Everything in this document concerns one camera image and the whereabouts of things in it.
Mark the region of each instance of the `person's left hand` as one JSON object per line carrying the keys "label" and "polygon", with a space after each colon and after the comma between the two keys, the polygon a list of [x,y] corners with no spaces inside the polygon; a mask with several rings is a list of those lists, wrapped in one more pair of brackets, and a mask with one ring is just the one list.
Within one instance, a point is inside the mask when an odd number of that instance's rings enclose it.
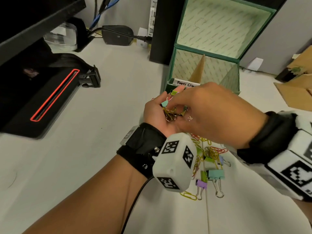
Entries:
{"label": "person's left hand", "polygon": [[[175,88],[175,91],[181,92],[184,90],[184,86],[178,86]],[[167,138],[172,135],[179,133],[180,130],[175,126],[173,122],[167,122],[166,116],[163,112],[162,102],[166,101],[167,97],[170,98],[170,94],[167,94],[164,91],[157,98],[152,99],[151,101],[145,104],[144,108],[144,122],[154,126],[161,131]]]}

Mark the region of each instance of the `clear plastic container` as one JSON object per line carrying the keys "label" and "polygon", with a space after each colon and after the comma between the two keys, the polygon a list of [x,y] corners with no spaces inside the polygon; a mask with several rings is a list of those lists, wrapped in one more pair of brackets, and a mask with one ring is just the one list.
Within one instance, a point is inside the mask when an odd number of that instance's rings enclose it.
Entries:
{"label": "clear plastic container", "polygon": [[62,23],[44,35],[52,51],[68,52],[77,49],[77,28],[71,23]]}

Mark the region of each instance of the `hand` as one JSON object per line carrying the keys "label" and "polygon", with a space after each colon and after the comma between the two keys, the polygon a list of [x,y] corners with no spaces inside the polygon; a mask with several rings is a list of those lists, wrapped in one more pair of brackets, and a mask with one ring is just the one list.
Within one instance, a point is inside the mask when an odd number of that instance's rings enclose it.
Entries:
{"label": "hand", "polygon": [[267,120],[267,115],[223,86],[209,82],[175,95],[167,109],[186,105],[190,110],[174,125],[216,143],[248,148]]}
{"label": "hand", "polygon": [[[182,92],[184,86],[178,86],[175,91]],[[163,112],[162,106],[160,104],[166,99],[170,98],[171,95],[167,94],[166,91],[159,95],[157,98],[147,102],[144,108],[144,122],[154,126],[160,130],[166,137],[172,134],[179,133],[179,129],[173,122],[167,122],[166,116]]]}

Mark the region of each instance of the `patterned lining paper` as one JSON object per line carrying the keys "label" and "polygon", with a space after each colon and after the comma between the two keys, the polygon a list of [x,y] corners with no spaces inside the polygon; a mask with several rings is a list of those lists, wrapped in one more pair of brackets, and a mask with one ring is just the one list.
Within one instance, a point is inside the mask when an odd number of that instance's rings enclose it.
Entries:
{"label": "patterned lining paper", "polygon": [[[172,78],[189,80],[202,55],[177,49]],[[205,67],[201,84],[215,82],[232,90],[239,91],[239,73],[235,63],[205,56]]]}
{"label": "patterned lining paper", "polygon": [[177,43],[239,58],[270,15],[232,0],[189,0]]}

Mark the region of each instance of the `white cube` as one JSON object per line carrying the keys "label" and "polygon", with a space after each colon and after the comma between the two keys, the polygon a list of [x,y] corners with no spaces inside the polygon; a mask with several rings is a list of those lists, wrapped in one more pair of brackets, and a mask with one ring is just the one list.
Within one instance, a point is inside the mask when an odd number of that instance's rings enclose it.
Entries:
{"label": "white cube", "polygon": [[169,136],[160,150],[153,175],[169,191],[183,192],[190,185],[197,150],[185,133]]}

